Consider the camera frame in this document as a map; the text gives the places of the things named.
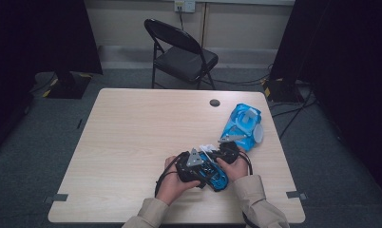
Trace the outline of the white wall outlet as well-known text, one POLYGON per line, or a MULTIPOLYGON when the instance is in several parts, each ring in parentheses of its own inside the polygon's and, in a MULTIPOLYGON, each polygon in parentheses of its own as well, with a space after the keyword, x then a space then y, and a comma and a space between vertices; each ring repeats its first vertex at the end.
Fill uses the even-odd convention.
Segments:
POLYGON ((174 2, 174 11, 194 13, 196 2, 194 0, 176 0, 174 2))

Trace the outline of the grey tape piece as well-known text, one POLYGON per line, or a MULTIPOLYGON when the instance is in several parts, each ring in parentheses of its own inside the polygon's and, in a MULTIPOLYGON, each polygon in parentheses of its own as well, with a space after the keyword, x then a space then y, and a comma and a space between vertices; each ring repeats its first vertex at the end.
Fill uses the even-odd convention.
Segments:
POLYGON ((287 195, 288 199, 294 199, 294 198, 300 199, 300 200, 307 200, 308 199, 307 194, 300 193, 298 191, 289 191, 289 192, 286 192, 286 195, 287 195))
POLYGON ((53 196, 45 197, 44 203, 52 204, 54 201, 66 201, 68 194, 54 194, 53 196))

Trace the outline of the blue toy car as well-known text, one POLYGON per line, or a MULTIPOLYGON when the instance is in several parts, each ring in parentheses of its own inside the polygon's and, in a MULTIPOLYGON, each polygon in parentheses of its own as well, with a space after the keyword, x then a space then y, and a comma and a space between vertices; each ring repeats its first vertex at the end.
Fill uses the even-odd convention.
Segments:
POLYGON ((202 164, 197 167, 197 174, 215 192, 224 190, 229 182, 227 175, 215 162, 210 161, 204 153, 200 152, 200 157, 202 164))

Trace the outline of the black curtain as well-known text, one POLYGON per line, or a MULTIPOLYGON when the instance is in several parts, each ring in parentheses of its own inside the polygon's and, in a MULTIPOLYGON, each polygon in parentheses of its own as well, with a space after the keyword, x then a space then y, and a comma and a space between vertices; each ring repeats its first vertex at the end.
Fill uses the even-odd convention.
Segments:
POLYGON ((0 145, 29 108, 35 75, 61 71, 103 72, 85 0, 0 0, 0 145))
POLYGON ((295 0, 271 77, 313 85, 382 189, 382 0, 295 0))

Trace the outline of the person's left hand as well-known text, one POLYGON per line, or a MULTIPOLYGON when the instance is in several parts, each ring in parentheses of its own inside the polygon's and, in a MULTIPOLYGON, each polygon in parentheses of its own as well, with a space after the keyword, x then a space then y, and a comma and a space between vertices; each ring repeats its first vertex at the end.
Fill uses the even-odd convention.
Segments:
POLYGON ((164 167, 167 168, 167 174, 162 180, 161 186, 156 198, 170 206, 176 199, 178 199, 183 192, 192 189, 201 183, 198 180, 183 182, 179 178, 177 168, 173 164, 175 156, 168 157, 164 162, 164 167))

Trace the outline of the black stand base yellow tape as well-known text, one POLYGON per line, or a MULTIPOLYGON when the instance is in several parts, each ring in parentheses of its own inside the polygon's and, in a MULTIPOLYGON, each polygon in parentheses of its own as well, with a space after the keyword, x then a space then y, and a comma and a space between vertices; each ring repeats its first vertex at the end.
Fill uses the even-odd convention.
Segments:
POLYGON ((266 80, 262 83, 264 94, 271 102, 279 103, 302 103, 303 97, 296 84, 278 80, 266 80))
POLYGON ((69 71, 56 72, 57 78, 53 80, 43 94, 50 99, 81 99, 92 77, 82 73, 69 71))

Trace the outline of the black folding chair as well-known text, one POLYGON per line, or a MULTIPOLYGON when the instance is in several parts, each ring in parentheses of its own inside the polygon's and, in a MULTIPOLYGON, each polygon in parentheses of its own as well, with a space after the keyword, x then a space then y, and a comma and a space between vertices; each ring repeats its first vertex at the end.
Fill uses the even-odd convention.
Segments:
POLYGON ((144 27, 154 41, 151 87, 156 82, 156 70, 200 88, 206 83, 215 89, 211 70, 219 56, 201 45, 186 31, 156 19, 146 19, 144 27))

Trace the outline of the person's right hand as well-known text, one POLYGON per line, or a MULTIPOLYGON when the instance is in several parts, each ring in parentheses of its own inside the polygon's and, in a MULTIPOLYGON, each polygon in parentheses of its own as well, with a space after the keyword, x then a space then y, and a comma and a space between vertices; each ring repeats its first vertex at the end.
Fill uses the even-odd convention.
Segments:
POLYGON ((240 152, 238 158, 233 163, 227 163, 221 158, 217 158, 217 163, 230 181, 236 181, 237 179, 248 175, 249 166, 245 159, 246 154, 240 152))

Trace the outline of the blue wet wipes pack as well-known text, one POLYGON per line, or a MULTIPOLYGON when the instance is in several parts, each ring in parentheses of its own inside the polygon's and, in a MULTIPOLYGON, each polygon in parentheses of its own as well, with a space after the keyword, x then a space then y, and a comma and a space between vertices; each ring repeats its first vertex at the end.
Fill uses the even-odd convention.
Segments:
POLYGON ((227 135, 244 135, 245 138, 236 141, 236 144, 246 152, 251 150, 257 143, 261 143, 263 140, 261 112, 248 104, 237 104, 223 128, 220 138, 227 135), (253 108, 258 113, 258 116, 255 122, 244 123, 242 119, 245 111, 249 108, 253 108))

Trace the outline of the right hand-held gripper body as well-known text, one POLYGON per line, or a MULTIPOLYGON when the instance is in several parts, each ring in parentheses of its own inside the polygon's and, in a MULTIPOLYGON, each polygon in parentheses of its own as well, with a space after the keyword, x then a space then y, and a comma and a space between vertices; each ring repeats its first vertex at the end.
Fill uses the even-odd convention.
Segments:
POLYGON ((228 164, 233 163, 237 158, 246 161, 246 157, 240 154, 236 141, 244 139, 244 135, 227 135, 219 139, 220 158, 228 164))

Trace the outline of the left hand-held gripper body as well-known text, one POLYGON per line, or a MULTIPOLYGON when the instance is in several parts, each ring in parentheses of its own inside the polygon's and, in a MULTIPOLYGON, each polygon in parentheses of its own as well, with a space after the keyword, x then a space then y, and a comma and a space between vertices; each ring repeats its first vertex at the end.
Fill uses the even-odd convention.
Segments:
POLYGON ((176 168, 182 182, 199 181, 199 188, 206 185, 206 162, 195 148, 180 153, 176 168))

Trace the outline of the vertical wall conduit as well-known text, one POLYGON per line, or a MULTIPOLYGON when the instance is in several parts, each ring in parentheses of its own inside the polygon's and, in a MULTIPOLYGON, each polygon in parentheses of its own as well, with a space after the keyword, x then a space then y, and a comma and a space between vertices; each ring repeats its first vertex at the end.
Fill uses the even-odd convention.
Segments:
POLYGON ((201 46, 205 48, 209 18, 209 3, 203 2, 201 14, 201 46))

